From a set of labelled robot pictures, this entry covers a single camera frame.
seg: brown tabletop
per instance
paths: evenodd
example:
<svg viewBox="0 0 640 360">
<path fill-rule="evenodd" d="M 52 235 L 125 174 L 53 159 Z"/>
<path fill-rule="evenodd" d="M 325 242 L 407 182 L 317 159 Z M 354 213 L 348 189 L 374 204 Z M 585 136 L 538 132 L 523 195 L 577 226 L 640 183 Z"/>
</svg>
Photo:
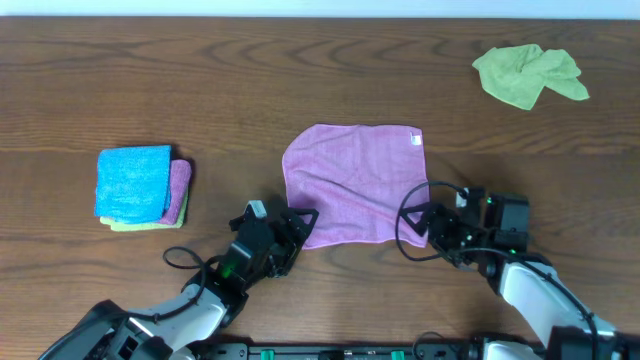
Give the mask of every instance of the brown tabletop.
<svg viewBox="0 0 640 360">
<path fill-rule="evenodd" d="M 484 92 L 473 60 L 529 43 L 566 49 L 591 99 L 545 89 L 523 111 Z M 282 154 L 316 123 L 420 127 L 430 179 L 527 195 L 531 249 L 640 333 L 638 23 L 4 18 L 0 88 L 0 358 L 36 357 L 101 300 L 176 296 L 193 272 L 162 251 L 225 251 L 229 219 L 284 194 Z M 111 232 L 93 216 L 98 153 L 144 144 L 194 161 L 187 223 Z M 302 253 L 224 332 L 410 343 L 425 330 L 535 339 L 478 274 L 410 263 L 393 242 Z"/>
</svg>

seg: purple cloth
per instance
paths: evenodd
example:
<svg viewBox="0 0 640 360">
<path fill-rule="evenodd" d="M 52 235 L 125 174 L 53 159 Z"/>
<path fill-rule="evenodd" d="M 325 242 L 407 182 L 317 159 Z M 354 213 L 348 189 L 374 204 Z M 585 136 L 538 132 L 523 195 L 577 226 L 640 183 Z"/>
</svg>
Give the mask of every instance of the purple cloth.
<svg viewBox="0 0 640 360">
<path fill-rule="evenodd" d="M 191 179 L 191 164 L 186 160 L 171 161 L 169 170 L 169 188 L 171 191 L 171 203 L 169 209 L 157 221 L 158 224 L 175 225 L 182 208 L 182 200 L 189 187 Z"/>
<path fill-rule="evenodd" d="M 289 206 L 320 213 L 304 249 L 394 239 L 402 199 L 427 181 L 422 131 L 409 126 L 314 125 L 289 145 L 282 168 Z M 425 188 L 406 206 L 428 200 Z M 427 244 L 402 220 L 399 233 Z"/>
</svg>

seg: folded cloth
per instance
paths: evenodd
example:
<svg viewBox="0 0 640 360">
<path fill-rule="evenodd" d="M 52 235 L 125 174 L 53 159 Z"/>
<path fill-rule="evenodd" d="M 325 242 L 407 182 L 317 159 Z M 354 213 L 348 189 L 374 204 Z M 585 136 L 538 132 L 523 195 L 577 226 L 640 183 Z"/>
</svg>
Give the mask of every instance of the folded cloth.
<svg viewBox="0 0 640 360">
<path fill-rule="evenodd" d="M 402 199 L 427 181 L 422 131 L 409 126 L 314 125 L 289 145 L 282 168 L 289 206 L 320 214 L 304 249 L 394 239 Z M 423 189 L 407 206 L 428 199 Z M 427 243 L 404 221 L 399 235 Z"/>
<path fill-rule="evenodd" d="M 524 110 L 533 108 L 545 86 L 572 100 L 589 98 L 587 88 L 576 79 L 580 69 L 565 50 L 542 51 L 535 44 L 493 48 L 473 67 L 486 92 Z"/>
<path fill-rule="evenodd" d="M 182 198 L 189 187 L 191 179 L 191 165 L 186 160 L 171 161 L 171 172 L 169 174 L 169 187 L 171 189 L 171 204 L 169 209 L 158 220 L 158 224 L 173 225 L 178 220 L 180 209 L 182 208 Z"/>
<path fill-rule="evenodd" d="M 103 150 L 95 215 L 128 224 L 160 220 L 169 205 L 170 152 L 169 145 Z"/>
<path fill-rule="evenodd" d="M 188 200 L 189 200 L 189 194 L 185 192 L 182 199 L 182 204 L 180 206 L 180 214 L 178 215 L 178 219 L 176 220 L 176 223 L 173 225 L 159 224 L 155 222 L 144 223 L 144 224 L 123 224 L 104 216 L 100 217 L 100 223 L 105 225 L 110 225 L 111 230 L 117 231 L 117 232 L 156 230 L 156 229 L 178 229 L 178 228 L 181 228 L 182 225 L 184 224 L 184 215 L 187 212 Z"/>
</svg>

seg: blue cloth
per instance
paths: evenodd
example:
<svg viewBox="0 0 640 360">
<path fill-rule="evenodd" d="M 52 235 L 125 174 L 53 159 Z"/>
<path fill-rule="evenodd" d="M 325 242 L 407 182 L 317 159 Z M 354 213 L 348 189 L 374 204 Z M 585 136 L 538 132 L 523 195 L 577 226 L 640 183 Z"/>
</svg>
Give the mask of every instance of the blue cloth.
<svg viewBox="0 0 640 360">
<path fill-rule="evenodd" d="M 103 150 L 95 215 L 124 224 L 160 220 L 170 201 L 170 153 L 169 145 Z"/>
</svg>

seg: white wall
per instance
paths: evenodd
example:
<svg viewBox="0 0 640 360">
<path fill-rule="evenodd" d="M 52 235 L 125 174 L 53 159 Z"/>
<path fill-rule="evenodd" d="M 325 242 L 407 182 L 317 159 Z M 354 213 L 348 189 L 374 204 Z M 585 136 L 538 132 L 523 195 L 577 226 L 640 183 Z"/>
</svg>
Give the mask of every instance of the white wall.
<svg viewBox="0 0 640 360">
<path fill-rule="evenodd" d="M 640 0 L 0 0 L 0 15 L 640 19 Z"/>
</svg>

